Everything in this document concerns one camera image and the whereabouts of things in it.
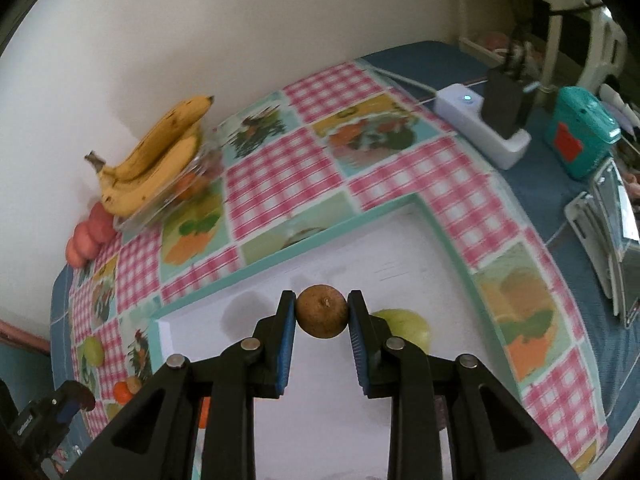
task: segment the tablecloth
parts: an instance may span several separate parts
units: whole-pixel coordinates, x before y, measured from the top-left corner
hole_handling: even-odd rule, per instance
[[[574,297],[529,219],[448,124],[347,62],[270,94],[217,134],[221,175],[203,196],[162,225],[118,235],[74,273],[72,367],[98,399],[84,415],[92,436],[117,412],[114,383],[151,374],[151,315],[266,256],[276,235],[283,244],[267,252],[328,227],[305,215],[315,206],[341,211],[335,224],[416,193],[466,261],[526,409],[580,468],[604,450],[598,371]],[[104,347],[100,367],[84,357],[89,335]]]

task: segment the teal bag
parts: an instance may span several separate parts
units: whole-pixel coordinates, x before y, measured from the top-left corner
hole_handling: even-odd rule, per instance
[[[581,180],[595,170],[620,140],[620,126],[588,90],[565,86],[545,134],[567,173]]]

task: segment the banana stem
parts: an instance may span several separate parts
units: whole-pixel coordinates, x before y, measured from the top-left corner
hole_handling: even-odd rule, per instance
[[[95,152],[92,150],[89,155],[84,156],[84,160],[86,160],[89,164],[94,167],[95,173],[100,173],[102,168],[105,166],[106,161],[103,158],[100,158]]]

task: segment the orange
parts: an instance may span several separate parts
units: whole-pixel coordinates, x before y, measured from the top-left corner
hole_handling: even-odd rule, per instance
[[[133,399],[133,394],[129,391],[126,381],[118,381],[113,385],[113,398],[121,406]]]

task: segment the clear plastic box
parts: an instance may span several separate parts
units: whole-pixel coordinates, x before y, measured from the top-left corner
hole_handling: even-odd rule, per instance
[[[116,217],[113,227],[120,232],[136,234],[143,228],[161,222],[176,207],[204,192],[223,171],[222,146],[214,128],[201,128],[201,144],[193,160],[171,182],[128,218]]]

